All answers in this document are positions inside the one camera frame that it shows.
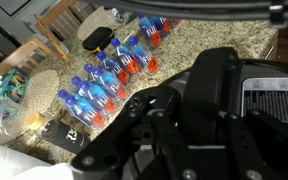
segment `bottle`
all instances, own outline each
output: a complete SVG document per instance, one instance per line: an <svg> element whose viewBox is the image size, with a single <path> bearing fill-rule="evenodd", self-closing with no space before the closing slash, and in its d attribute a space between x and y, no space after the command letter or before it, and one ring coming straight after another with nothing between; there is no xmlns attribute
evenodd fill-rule
<svg viewBox="0 0 288 180"><path fill-rule="evenodd" d="M107 57L103 51L98 52L96 56L102 61L102 68L114 74L121 83L126 85L130 82L130 76L121 68L114 58Z"/></svg>
<svg viewBox="0 0 288 180"><path fill-rule="evenodd" d="M180 22L181 22L181 19L179 18L171 18L170 23L171 23L172 29L174 29Z"/></svg>
<svg viewBox="0 0 288 180"><path fill-rule="evenodd" d="M40 113L31 114L24 122L35 134L74 154L78 154L90 140L65 123Z"/></svg>
<svg viewBox="0 0 288 180"><path fill-rule="evenodd" d="M118 110L113 98L107 96L99 85L92 84L89 81L83 81L80 83L80 88L84 91L83 98L88 101L95 100L101 109L103 109L105 116L110 117Z"/></svg>
<svg viewBox="0 0 288 180"><path fill-rule="evenodd" d="M94 68L93 68L93 66L92 66L91 64L85 64L84 69L88 72L89 77L90 77L89 81L90 81L91 83L97 84L97 85L101 85L101 84L98 84L98 83L96 82L96 77L95 77L94 74L93 74L93 69L94 69ZM117 97L115 96L115 94L112 93L110 90L106 89L105 87L101 87L101 88L105 91L106 95L109 96L110 98L113 98L113 99L116 99L116 98L117 98Z"/></svg>
<svg viewBox="0 0 288 180"><path fill-rule="evenodd" d="M169 19L157 16L152 16L149 19L154 23L156 29L160 33L161 38L165 38L171 34L171 25Z"/></svg>
<svg viewBox="0 0 288 180"><path fill-rule="evenodd" d="M150 53L145 44L139 43L135 36L131 36L129 44L132 46L131 52L140 66L145 69L148 74L155 74L159 70L156 59Z"/></svg>
<svg viewBox="0 0 288 180"><path fill-rule="evenodd" d="M127 72L136 74L141 70L125 44L121 44L117 38L113 38L111 44L114 47L115 56L119 58L120 64L124 66Z"/></svg>
<svg viewBox="0 0 288 180"><path fill-rule="evenodd" d="M74 116L72 107L70 107L68 104L65 103L65 99L66 99L69 95L70 95L70 94L69 94L67 91L65 91L64 89L61 89L61 90L57 93L57 96L62 99L63 104L64 104L66 110L67 110L72 116Z"/></svg>
<svg viewBox="0 0 288 180"><path fill-rule="evenodd" d="M154 23L143 15L137 15L137 17L140 19L139 26L142 34L146 40L153 45L152 48L159 46L162 42L162 39Z"/></svg>
<svg viewBox="0 0 288 180"><path fill-rule="evenodd" d="M103 71L101 68L97 67L93 69L93 74L96 77L96 82L101 87L108 89L119 101L123 101L128 97L125 86L119 82L112 73L105 70Z"/></svg>
<svg viewBox="0 0 288 180"><path fill-rule="evenodd" d="M74 92L83 97L83 91L79 88L81 82L82 80L78 76L74 76L71 79L71 83L75 86Z"/></svg>
<svg viewBox="0 0 288 180"><path fill-rule="evenodd" d="M76 98L78 99L79 97L84 97L85 96L85 91L81 88L81 83L83 81L81 80L80 77L74 76L71 80L72 84L75 85L76 93L79 95ZM88 99L86 99L91 105L93 105L97 110L103 111L104 108L98 104L97 100L93 96L88 96Z"/></svg>
<svg viewBox="0 0 288 180"><path fill-rule="evenodd" d="M78 94L72 93L65 99L65 103L72 107L74 116L85 125L93 129L105 126L106 119L103 114Z"/></svg>
<svg viewBox="0 0 288 180"><path fill-rule="evenodd" d="M88 74L87 80L89 80L91 82L96 82L96 78L94 77L94 74L93 74L93 66L91 64L85 64L84 65L84 70Z"/></svg>

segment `granite countertop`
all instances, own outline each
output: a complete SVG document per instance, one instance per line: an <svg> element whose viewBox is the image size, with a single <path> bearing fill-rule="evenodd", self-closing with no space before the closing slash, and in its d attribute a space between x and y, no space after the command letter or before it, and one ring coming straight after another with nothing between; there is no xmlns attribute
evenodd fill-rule
<svg viewBox="0 0 288 180"><path fill-rule="evenodd" d="M123 41L130 34L138 34L137 24L138 22L135 20L119 27L114 32L115 36ZM264 21L207 22L183 20L172 31L172 34L152 51L153 56L161 65L160 71L153 76L148 76L144 72L134 75L127 85L127 89L132 95L139 90L157 86L167 78L191 67L198 54L205 49L231 46L241 58L259 58L275 33L276 30L269 29L268 23ZM98 64L96 57L83 49L82 41L76 34L66 39L64 44L70 51L70 61L64 62L58 56L48 58L35 68L31 75L48 69L56 70L60 77L60 89L68 89L71 86L70 80L73 76L83 75L84 64ZM112 54L112 46L107 47L105 52ZM101 132L93 131L78 122L67 113L58 98L54 99L46 115L59 118L89 136L90 139L94 139ZM48 162L50 162L50 151L58 151L58 149L54 149L54 145L36 137L31 131L20 136L10 147ZM74 154L61 150L51 162L69 162L73 157Z"/></svg>

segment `blue bottle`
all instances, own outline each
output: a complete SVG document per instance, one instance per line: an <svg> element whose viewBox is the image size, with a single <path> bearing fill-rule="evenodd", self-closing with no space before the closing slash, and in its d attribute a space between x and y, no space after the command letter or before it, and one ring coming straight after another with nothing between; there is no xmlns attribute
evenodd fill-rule
<svg viewBox="0 0 288 180"><path fill-rule="evenodd" d="M78 96L78 94L74 93L65 99L65 103L72 107L74 116L94 129L103 128L106 119L102 113L88 103L88 101Z"/></svg>
<svg viewBox="0 0 288 180"><path fill-rule="evenodd" d="M131 36L129 44L132 47L131 52L140 66L148 73L155 74L159 70L156 59L152 56L145 44L138 42L135 36Z"/></svg>
<svg viewBox="0 0 288 180"><path fill-rule="evenodd" d="M103 51L98 52L96 56L101 60L102 68L114 74L121 83L126 85L130 82L130 76L114 58L107 57Z"/></svg>
<svg viewBox="0 0 288 180"><path fill-rule="evenodd" d="M155 25L156 29L160 33L161 38L167 37L171 34L170 21L167 18L152 16L149 18Z"/></svg>
<svg viewBox="0 0 288 180"><path fill-rule="evenodd" d="M119 58L120 64L127 72L136 74L141 71L134 56L125 44L121 44L117 38L113 38L111 44L114 47L115 56Z"/></svg>
<svg viewBox="0 0 288 180"><path fill-rule="evenodd" d="M78 76L74 76L71 79L71 83L75 86L75 91L74 92L76 92L78 95L83 97L83 91L79 88L81 82L82 82L82 80Z"/></svg>
<svg viewBox="0 0 288 180"><path fill-rule="evenodd" d="M118 100L125 100L128 97L125 86L112 73L97 67L93 69L93 74L97 84L109 90Z"/></svg>
<svg viewBox="0 0 288 180"><path fill-rule="evenodd" d="M96 104L101 107L105 116L110 117L118 110L114 99L107 96L99 85L83 81L80 83L80 88L84 91L83 98L88 101L96 101Z"/></svg>
<svg viewBox="0 0 288 180"><path fill-rule="evenodd" d="M153 47L159 46L162 42L162 38L154 23L143 15L137 15L137 17L140 19L139 26L146 40L152 44Z"/></svg>
<svg viewBox="0 0 288 180"><path fill-rule="evenodd" d="M84 70L87 72L88 76L87 76L87 80L91 81L91 82L95 82L96 79L94 77L93 74L93 66L91 64L85 64L84 65Z"/></svg>
<svg viewBox="0 0 288 180"><path fill-rule="evenodd" d="M65 91L64 89L61 89L61 90L57 93L57 96L63 100L63 104L64 104L65 108L67 109L67 111L68 111L72 116L74 116L72 107L65 103L65 99L66 99L69 95L70 95L70 94L69 94L67 91Z"/></svg>

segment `white plastic bag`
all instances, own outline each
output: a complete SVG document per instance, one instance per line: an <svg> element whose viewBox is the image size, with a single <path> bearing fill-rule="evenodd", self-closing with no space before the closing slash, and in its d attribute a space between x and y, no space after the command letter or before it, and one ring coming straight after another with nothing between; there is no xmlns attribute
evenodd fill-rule
<svg viewBox="0 0 288 180"><path fill-rule="evenodd" d="M18 137L23 131L23 108L7 97L0 97L0 144Z"/></svg>

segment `clear plastic bag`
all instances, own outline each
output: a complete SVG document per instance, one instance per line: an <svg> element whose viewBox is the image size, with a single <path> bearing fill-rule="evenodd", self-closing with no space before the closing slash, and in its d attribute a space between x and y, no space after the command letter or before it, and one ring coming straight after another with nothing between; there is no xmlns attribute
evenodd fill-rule
<svg viewBox="0 0 288 180"><path fill-rule="evenodd" d="M127 24L128 22L135 19L135 15L132 12L121 12L116 8L112 9L112 16L115 21L123 24Z"/></svg>
<svg viewBox="0 0 288 180"><path fill-rule="evenodd" d="M22 132L24 109L7 97L0 97L0 144L7 143Z"/></svg>

